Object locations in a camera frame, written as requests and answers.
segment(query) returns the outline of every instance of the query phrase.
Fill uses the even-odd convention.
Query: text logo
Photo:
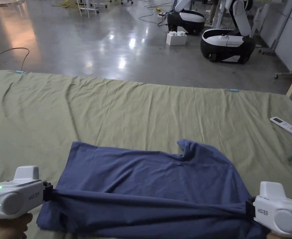
[[[258,209],[257,210],[259,213],[262,213],[263,215],[267,216],[268,215],[268,212],[265,211],[265,210],[262,210],[262,209]]]
[[[31,196],[29,196],[29,200],[34,199],[38,197],[39,195],[40,195],[40,192],[36,192],[35,194],[32,194]]]

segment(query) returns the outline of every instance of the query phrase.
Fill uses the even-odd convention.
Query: hand
[[[287,237],[280,237],[280,236],[277,236],[275,234],[273,234],[272,232],[270,232],[266,239],[291,239],[291,238],[287,238]]]
[[[27,213],[15,219],[0,219],[0,239],[26,239],[27,224],[33,215]]]

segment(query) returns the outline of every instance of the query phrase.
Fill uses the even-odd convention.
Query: green bed sheet
[[[292,198],[292,135],[273,116],[292,124],[290,98],[0,70],[0,182],[19,166],[38,165],[41,179],[56,185],[73,141],[177,154],[186,138],[219,149],[252,195],[261,181],[275,181]],[[39,211],[32,210],[28,238],[71,238],[40,231]]]

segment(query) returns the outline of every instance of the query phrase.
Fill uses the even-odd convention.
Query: polished floor
[[[54,0],[0,7],[0,52],[28,48],[24,71],[185,87],[288,91],[291,80],[274,80],[275,72],[285,69],[276,56],[254,51],[246,65],[211,63],[200,52],[199,36],[188,36],[185,46],[167,45],[167,26],[138,17],[153,13],[145,5],[168,2],[107,2],[107,9],[101,8],[97,16],[91,12],[90,18],[84,12],[81,17],[78,9],[52,7]],[[159,21],[157,13],[143,19]],[[5,52],[0,69],[19,70],[25,54],[25,50]]]

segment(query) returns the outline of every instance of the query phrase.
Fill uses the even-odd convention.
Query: air conditioner remote control
[[[270,121],[279,125],[279,127],[283,128],[284,130],[286,130],[287,132],[292,134],[292,125],[290,125],[289,123],[281,120],[278,117],[272,117],[272,118],[270,118]]]

